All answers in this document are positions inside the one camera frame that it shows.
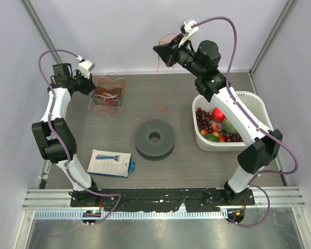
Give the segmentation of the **grey cable spool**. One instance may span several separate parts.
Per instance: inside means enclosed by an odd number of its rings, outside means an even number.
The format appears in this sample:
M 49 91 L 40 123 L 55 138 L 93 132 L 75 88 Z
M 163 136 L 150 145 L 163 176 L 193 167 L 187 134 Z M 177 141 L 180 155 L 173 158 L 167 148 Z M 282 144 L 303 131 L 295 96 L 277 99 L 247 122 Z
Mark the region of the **grey cable spool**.
M 161 119 L 141 123 L 134 133 L 137 152 L 149 161 L 167 158 L 174 150 L 176 135 L 173 127 Z

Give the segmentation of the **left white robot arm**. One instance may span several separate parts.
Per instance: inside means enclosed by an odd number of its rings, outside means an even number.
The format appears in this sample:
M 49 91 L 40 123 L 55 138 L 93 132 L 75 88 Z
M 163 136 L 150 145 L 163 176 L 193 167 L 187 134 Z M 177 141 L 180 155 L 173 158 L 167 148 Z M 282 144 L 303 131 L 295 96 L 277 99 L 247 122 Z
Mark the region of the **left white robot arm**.
M 95 90 L 91 71 L 93 62 L 81 60 L 76 70 L 71 64 L 53 66 L 47 81 L 49 102 L 41 121 L 32 124 L 32 133 L 41 156 L 58 166 L 70 180 L 72 206 L 94 207 L 100 194 L 92 177 L 77 158 L 76 140 L 65 120 L 68 105 L 75 92 L 88 95 Z

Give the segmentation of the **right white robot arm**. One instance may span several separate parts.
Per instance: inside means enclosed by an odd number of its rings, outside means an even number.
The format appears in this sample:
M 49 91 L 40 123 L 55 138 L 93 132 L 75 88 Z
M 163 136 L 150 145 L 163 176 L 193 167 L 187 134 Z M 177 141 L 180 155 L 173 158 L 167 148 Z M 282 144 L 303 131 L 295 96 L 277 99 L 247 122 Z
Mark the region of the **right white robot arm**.
M 197 51 L 191 44 L 179 45 L 176 38 L 156 45 L 153 50 L 170 67 L 178 63 L 196 76 L 195 86 L 200 95 L 219 108 L 243 139 L 246 149 L 237 157 L 238 168 L 224 185 L 224 200 L 230 205 L 241 201 L 251 180 L 269 165 L 279 151 L 282 133 L 264 125 L 237 97 L 228 76 L 218 70 L 221 55 L 213 41 L 202 41 Z

